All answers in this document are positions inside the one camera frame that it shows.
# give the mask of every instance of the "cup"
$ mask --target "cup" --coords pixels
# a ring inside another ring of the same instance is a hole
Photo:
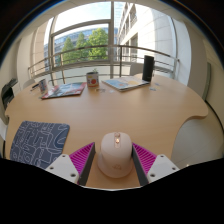
[[[39,81],[40,92],[44,93],[47,90],[47,81],[46,79],[42,79]]]
[[[99,77],[96,72],[88,72],[86,73],[86,81],[88,87],[96,87],[99,86]]]

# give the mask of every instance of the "computer mouse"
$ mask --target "computer mouse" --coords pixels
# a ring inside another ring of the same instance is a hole
[[[98,167],[107,176],[124,177],[133,167],[132,141],[128,134],[112,132],[104,135],[98,155]]]

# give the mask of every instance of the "mouse pad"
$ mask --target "mouse pad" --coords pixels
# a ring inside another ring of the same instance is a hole
[[[10,160],[46,169],[62,153],[69,125],[23,121],[12,142]]]

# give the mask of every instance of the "speaker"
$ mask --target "speaker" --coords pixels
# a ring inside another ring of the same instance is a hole
[[[151,82],[153,69],[154,69],[154,57],[145,55],[142,80]]]

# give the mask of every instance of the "desk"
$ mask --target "desk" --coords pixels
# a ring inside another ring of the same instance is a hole
[[[100,83],[100,88],[106,89],[105,92],[97,92],[95,88],[86,86],[80,96],[46,100],[39,99],[39,89],[30,92],[31,86],[21,91],[5,112],[10,118],[6,158],[9,159],[13,138],[22,121],[69,124],[63,153],[71,154],[95,142],[96,154],[86,183],[86,187],[91,188],[140,187],[135,167],[130,174],[119,179],[107,177],[99,170],[97,158],[105,134],[117,131],[127,133],[132,142],[157,155],[165,154],[171,158],[175,138],[184,122],[205,118],[208,114],[206,104],[193,90],[159,75],[152,78],[150,85],[126,92]]]

